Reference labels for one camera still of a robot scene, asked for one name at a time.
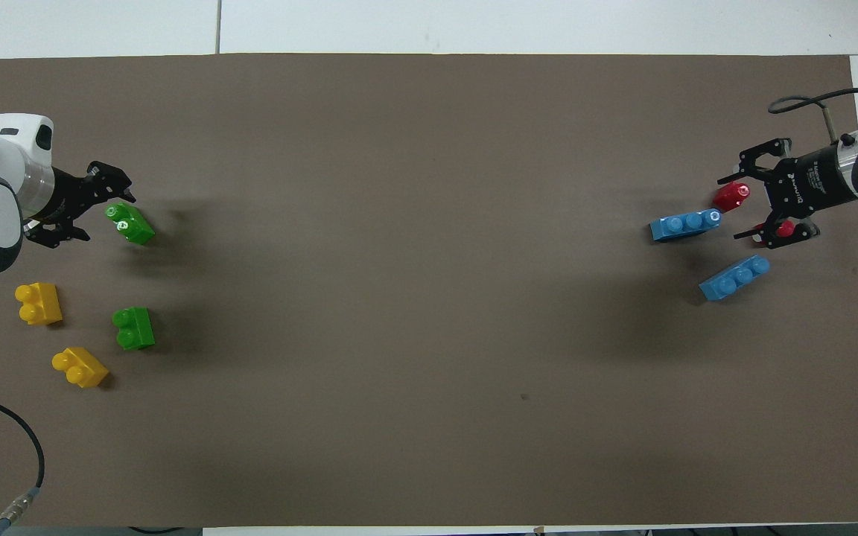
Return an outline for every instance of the red block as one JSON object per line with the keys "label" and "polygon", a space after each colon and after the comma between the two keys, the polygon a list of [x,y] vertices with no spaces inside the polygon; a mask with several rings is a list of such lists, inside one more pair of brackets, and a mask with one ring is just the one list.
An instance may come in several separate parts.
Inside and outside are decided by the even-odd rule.
{"label": "red block", "polygon": [[714,206],[719,211],[732,211],[750,196],[750,187],[742,182],[725,184],[714,196]]}

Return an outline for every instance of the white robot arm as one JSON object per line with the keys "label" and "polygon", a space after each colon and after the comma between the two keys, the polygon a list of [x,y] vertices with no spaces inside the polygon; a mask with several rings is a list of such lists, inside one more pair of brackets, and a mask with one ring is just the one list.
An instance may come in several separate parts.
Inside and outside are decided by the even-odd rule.
{"label": "white robot arm", "polygon": [[122,170],[93,162],[76,179],[51,166],[51,119],[0,113],[0,272],[13,264],[22,235],[47,247],[88,240],[74,219],[93,205],[121,197],[134,202]]}

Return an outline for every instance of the lego brick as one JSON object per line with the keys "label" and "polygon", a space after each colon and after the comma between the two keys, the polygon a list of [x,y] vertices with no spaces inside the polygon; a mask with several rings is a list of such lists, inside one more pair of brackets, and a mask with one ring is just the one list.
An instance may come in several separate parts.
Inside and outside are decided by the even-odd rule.
{"label": "lego brick", "polygon": [[708,209],[691,211],[687,214],[662,217],[651,223],[651,237],[658,242],[674,240],[674,238],[700,235],[721,224],[721,211]]}
{"label": "lego brick", "polygon": [[730,182],[717,190],[714,206],[720,211],[732,211],[750,197],[750,187],[742,182]]}
{"label": "lego brick", "polygon": [[722,272],[702,282],[701,291],[709,301],[717,302],[735,293],[743,285],[766,274],[770,261],[759,255],[753,255],[726,267]]}
{"label": "lego brick", "polygon": [[53,284],[19,285],[15,288],[15,299],[22,303],[18,316],[28,325],[50,325],[62,319],[58,292]]}
{"label": "lego brick", "polygon": [[105,209],[105,216],[115,223],[118,233],[135,244],[144,244],[154,236],[154,230],[139,210],[126,203],[115,203]]}
{"label": "lego brick", "polygon": [[154,344],[150,316],[146,307],[129,307],[116,311],[112,323],[118,328],[117,342],[125,350],[139,350]]}
{"label": "lego brick", "polygon": [[65,380],[79,387],[95,387],[108,374],[88,350],[81,346],[65,348],[51,358],[51,368],[65,373]]}

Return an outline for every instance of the yellow block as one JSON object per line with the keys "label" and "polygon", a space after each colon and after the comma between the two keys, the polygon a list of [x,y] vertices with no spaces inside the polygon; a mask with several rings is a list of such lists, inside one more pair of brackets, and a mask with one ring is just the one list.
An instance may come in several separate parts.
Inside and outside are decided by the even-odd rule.
{"label": "yellow block", "polygon": [[51,358],[51,368],[65,371],[65,379],[79,387],[95,387],[108,374],[108,369],[81,346],[65,348],[64,352],[55,354]]}
{"label": "yellow block", "polygon": [[58,292],[53,284],[19,285],[15,289],[15,299],[22,303],[18,316],[28,325],[50,325],[62,319]]}

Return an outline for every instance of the cable connector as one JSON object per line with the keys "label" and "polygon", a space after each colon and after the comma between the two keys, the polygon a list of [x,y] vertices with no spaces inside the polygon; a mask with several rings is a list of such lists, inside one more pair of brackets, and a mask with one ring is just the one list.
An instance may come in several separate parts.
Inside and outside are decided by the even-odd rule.
{"label": "cable connector", "polygon": [[15,525],[19,518],[25,514],[25,511],[30,508],[31,501],[35,498],[35,495],[38,495],[40,489],[32,488],[28,492],[17,496],[5,510],[2,510],[0,514],[0,535],[6,532],[6,529],[9,529],[10,526]]}

